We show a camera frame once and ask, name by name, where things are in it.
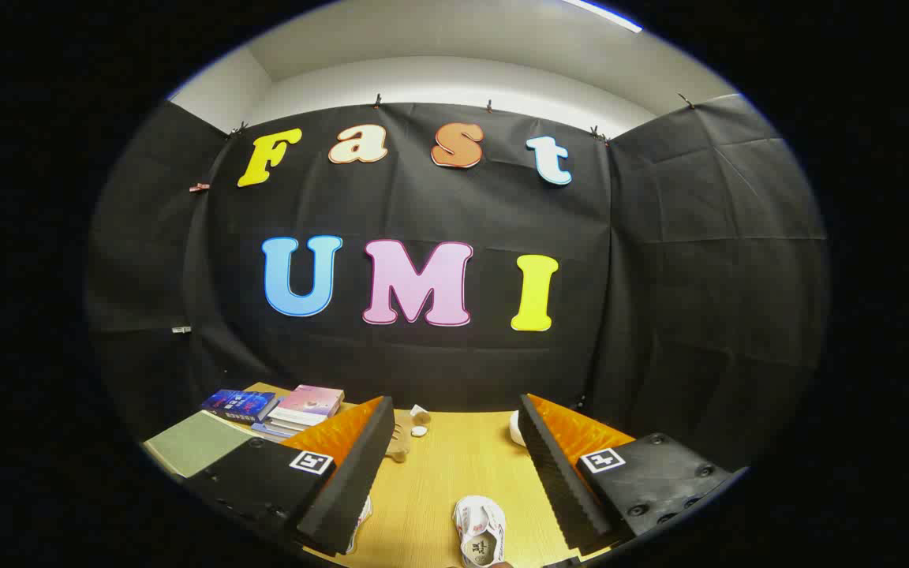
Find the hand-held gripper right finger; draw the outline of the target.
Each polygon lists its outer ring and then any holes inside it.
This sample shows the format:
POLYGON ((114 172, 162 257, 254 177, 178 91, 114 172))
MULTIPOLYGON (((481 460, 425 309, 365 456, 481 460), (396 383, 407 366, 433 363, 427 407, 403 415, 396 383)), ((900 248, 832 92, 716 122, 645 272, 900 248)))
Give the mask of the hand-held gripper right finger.
POLYGON ((733 481, 674 436, 630 436, 526 393, 518 428, 560 532, 588 555, 653 538, 733 481))

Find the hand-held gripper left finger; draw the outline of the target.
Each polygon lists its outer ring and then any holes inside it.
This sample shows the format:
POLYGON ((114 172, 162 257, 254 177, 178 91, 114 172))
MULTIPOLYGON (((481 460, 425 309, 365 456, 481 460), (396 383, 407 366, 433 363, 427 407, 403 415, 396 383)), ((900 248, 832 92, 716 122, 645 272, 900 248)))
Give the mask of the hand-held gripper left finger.
POLYGON ((266 540, 342 554, 394 426, 392 398, 375 397, 281 443, 250 436, 185 486, 266 540))

